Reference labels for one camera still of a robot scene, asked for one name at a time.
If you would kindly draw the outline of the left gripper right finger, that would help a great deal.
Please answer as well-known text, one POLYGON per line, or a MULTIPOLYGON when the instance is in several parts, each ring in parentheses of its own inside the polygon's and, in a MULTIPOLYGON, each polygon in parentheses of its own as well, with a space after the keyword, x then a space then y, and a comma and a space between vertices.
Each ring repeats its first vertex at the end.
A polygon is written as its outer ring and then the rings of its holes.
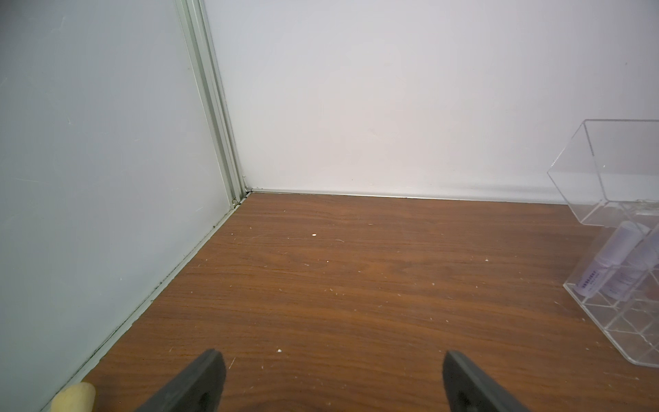
POLYGON ((468 356, 446 352, 442 375, 450 411, 530 412, 468 356))

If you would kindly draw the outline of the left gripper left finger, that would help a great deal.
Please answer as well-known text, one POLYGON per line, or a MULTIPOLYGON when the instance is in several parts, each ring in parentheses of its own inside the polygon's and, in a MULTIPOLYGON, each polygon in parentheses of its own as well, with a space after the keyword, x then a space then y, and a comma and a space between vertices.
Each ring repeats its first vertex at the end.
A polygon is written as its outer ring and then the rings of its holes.
POLYGON ((221 403, 227 367, 218 350, 204 351, 135 412, 215 412, 221 403))

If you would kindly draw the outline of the lilac lip tube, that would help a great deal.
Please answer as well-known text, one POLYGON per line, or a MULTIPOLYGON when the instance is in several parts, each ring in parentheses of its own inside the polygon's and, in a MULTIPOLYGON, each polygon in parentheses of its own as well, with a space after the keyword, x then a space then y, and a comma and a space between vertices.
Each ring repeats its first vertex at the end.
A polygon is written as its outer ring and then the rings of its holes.
POLYGON ((585 298, 594 296, 648 233, 650 228, 645 225, 623 221, 593 257, 573 290, 585 298))
POLYGON ((642 242, 602 287, 602 293, 614 300, 628 301, 637 284, 657 264, 657 247, 650 241, 642 242))

